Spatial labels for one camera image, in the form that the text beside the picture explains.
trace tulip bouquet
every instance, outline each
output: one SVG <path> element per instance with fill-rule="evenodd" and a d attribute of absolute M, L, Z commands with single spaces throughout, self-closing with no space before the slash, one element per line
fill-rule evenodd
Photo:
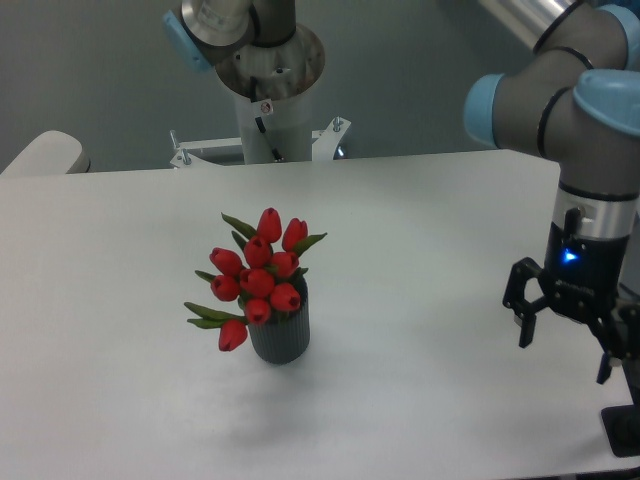
<path fill-rule="evenodd" d="M 188 320 L 189 323 L 202 329 L 220 329 L 218 346 L 227 352 L 247 339 L 248 326 L 279 325 L 300 310 L 306 300 L 304 274 L 308 271 L 300 267 L 300 256 L 326 233 L 309 235 L 307 223 L 294 218 L 282 235 L 280 215 L 274 208 L 262 213 L 257 228 L 224 213 L 222 219 L 233 227 L 232 236 L 244 260 L 232 250 L 216 247 L 209 259 L 220 274 L 200 270 L 195 273 L 210 284 L 218 300 L 237 301 L 244 314 L 213 310 L 190 302 L 184 305 L 199 317 Z M 274 252 L 273 245 L 281 237 L 283 251 Z"/>

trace gray ribbed vase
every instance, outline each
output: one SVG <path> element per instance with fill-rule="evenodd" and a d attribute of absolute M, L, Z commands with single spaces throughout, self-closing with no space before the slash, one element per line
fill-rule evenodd
<path fill-rule="evenodd" d="M 295 360 L 309 345 L 309 295 L 302 279 L 296 285 L 300 293 L 300 309 L 282 323 L 249 325 L 253 349 L 265 362 L 282 365 Z"/>

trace white table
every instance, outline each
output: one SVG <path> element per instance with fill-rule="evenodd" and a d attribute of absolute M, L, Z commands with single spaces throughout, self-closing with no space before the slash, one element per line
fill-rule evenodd
<path fill-rule="evenodd" d="M 557 167 L 511 152 L 0 180 L 3 479 L 488 479 L 637 466 L 598 344 L 549 312 L 518 348 L 501 298 L 542 261 Z M 311 344 L 270 366 L 182 306 L 234 246 L 220 211 L 329 236 Z"/>

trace tulip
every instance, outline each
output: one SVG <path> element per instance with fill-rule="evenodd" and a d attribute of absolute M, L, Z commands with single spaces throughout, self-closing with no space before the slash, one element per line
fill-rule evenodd
<path fill-rule="evenodd" d="M 209 260 L 223 275 L 237 277 L 242 270 L 242 259 L 236 252 L 224 248 L 214 248 Z"/>
<path fill-rule="evenodd" d="M 278 278 L 289 278 L 300 266 L 298 256 L 293 252 L 274 253 L 269 263 L 278 267 L 276 272 Z"/>
<path fill-rule="evenodd" d="M 233 277 L 218 275 L 211 282 L 211 291 L 218 300 L 233 302 L 240 295 L 240 285 Z"/>
<path fill-rule="evenodd" d="M 269 242 L 256 235 L 244 246 L 244 256 L 251 268 L 264 267 L 271 258 Z"/>
<path fill-rule="evenodd" d="M 300 294 L 290 283 L 276 285 L 269 297 L 271 306 L 281 312 L 293 312 L 300 308 Z"/>
<path fill-rule="evenodd" d="M 221 352 L 230 352 L 247 339 L 247 327 L 240 320 L 228 320 L 220 328 L 218 348 Z"/>
<path fill-rule="evenodd" d="M 307 231 L 307 222 L 301 222 L 297 218 L 291 219 L 289 226 L 284 232 L 282 237 L 282 249 L 285 252 L 290 252 L 293 247 L 300 240 L 304 240 L 309 236 Z"/>
<path fill-rule="evenodd" d="M 275 208 L 267 208 L 262 212 L 258 223 L 258 235 L 269 243 L 275 243 L 280 240 L 282 224 L 280 223 L 280 215 Z"/>
<path fill-rule="evenodd" d="M 240 272 L 240 286 L 257 298 L 268 297 L 275 283 L 273 276 L 260 268 Z"/>
<path fill-rule="evenodd" d="M 262 325 L 271 317 L 271 306 L 262 298 L 252 298 L 244 307 L 244 313 L 249 322 Z"/>

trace silver metal tube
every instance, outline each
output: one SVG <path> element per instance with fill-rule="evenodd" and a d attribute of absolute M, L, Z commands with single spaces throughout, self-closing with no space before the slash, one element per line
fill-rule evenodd
<path fill-rule="evenodd" d="M 578 237 L 593 240 L 614 240 L 631 233 L 636 216 L 637 200 L 605 202 L 578 197 L 558 189 L 553 211 L 553 223 L 564 227 L 564 216 L 568 210 L 579 208 L 582 220 L 576 232 Z"/>
<path fill-rule="evenodd" d="M 577 0 L 480 0 L 480 4 L 533 49 L 540 37 Z"/>
<path fill-rule="evenodd" d="M 185 165 L 191 165 L 191 157 L 189 156 L 189 152 L 187 151 L 186 148 L 183 148 L 181 150 L 182 153 L 182 163 L 184 163 Z"/>
<path fill-rule="evenodd" d="M 183 0 L 184 23 L 199 40 L 216 47 L 232 45 L 249 26 L 252 0 Z"/>
<path fill-rule="evenodd" d="M 171 137 L 171 144 L 173 145 L 174 153 L 180 149 L 180 142 L 178 141 L 178 135 L 175 130 L 169 131 L 169 137 Z"/>

